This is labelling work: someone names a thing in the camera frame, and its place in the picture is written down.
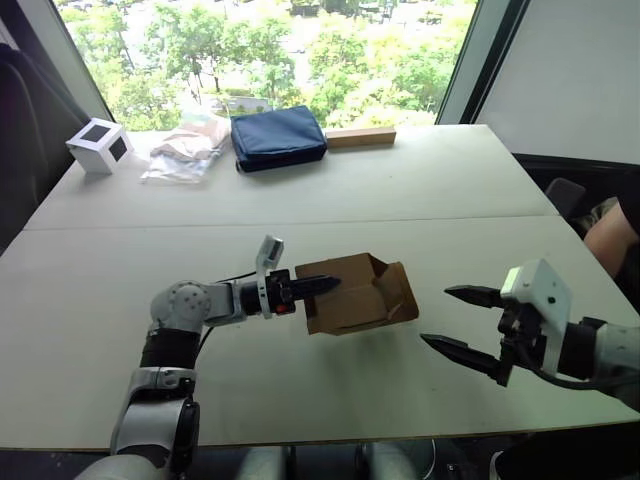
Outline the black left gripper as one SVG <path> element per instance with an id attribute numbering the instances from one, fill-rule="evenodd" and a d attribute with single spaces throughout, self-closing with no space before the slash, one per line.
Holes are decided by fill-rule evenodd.
<path id="1" fill-rule="evenodd" d="M 314 298 L 339 286 L 341 279 L 320 274 L 292 281 L 288 269 L 272 271 L 267 276 L 267 298 L 270 312 L 287 315 L 296 311 L 295 301 Z"/>

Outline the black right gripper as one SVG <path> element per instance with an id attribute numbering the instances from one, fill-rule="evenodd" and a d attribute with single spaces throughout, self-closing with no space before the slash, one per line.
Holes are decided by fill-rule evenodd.
<path id="1" fill-rule="evenodd" d="M 468 304 L 483 308 L 502 308 L 500 290 L 475 285 L 456 285 L 444 292 Z M 480 372 L 506 387 L 512 367 L 538 370 L 542 367 L 547 337 L 542 333 L 542 316 L 531 304 L 506 300 L 498 323 L 500 359 L 474 350 L 467 343 L 450 337 L 421 333 L 420 338 L 448 360 Z"/>

